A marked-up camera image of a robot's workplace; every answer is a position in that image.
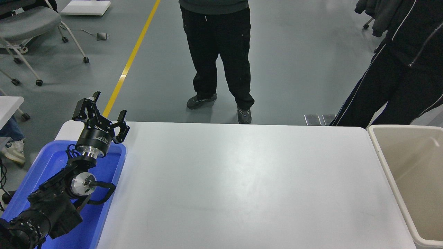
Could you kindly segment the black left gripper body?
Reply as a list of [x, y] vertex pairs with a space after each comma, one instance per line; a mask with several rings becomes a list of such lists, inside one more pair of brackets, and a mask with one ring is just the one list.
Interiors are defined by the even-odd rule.
[[84, 124], [84, 128], [76, 142], [77, 151], [95, 148], [99, 155], [106, 155], [112, 142], [111, 123]]

